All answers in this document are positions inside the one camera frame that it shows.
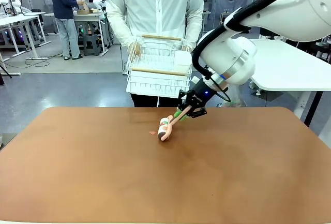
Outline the person's right hand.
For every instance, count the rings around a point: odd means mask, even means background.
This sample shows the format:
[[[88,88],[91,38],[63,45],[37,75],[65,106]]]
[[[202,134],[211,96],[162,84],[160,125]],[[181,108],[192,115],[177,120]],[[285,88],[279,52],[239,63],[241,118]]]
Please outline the person's right hand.
[[[128,54],[131,59],[134,59],[136,56],[141,56],[140,43],[138,41],[133,42],[128,47]]]

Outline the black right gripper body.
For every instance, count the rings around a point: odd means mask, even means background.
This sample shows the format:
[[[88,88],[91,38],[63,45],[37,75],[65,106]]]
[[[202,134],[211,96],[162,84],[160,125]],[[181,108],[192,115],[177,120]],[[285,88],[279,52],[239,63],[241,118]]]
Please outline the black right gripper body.
[[[204,107],[216,94],[217,91],[210,88],[204,79],[200,79],[193,88],[187,92],[186,104],[191,107]]]

